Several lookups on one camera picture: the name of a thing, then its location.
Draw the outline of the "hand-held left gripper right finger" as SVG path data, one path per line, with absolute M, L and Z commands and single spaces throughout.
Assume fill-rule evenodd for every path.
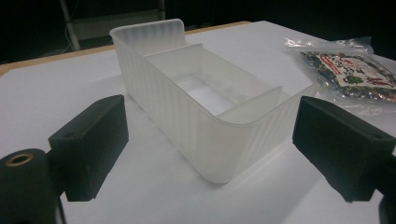
M 396 203 L 396 138 L 330 102 L 300 100 L 292 142 L 345 201 Z

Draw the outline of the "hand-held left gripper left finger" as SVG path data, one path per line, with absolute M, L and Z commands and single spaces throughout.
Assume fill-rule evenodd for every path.
M 57 192 L 70 202 L 94 199 L 128 141 L 123 95 L 87 107 L 49 138 Z

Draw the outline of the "clear bag of dried food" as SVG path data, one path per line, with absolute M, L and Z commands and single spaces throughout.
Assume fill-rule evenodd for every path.
M 370 36 L 335 41 L 288 38 L 285 47 L 337 97 L 396 105 L 396 74 L 374 58 Z

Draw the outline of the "translucent white plastic storage box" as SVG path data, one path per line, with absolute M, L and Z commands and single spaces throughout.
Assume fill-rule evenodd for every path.
M 227 183 L 292 132 L 294 95 L 190 44 L 178 19 L 111 30 L 127 92 L 206 180 Z

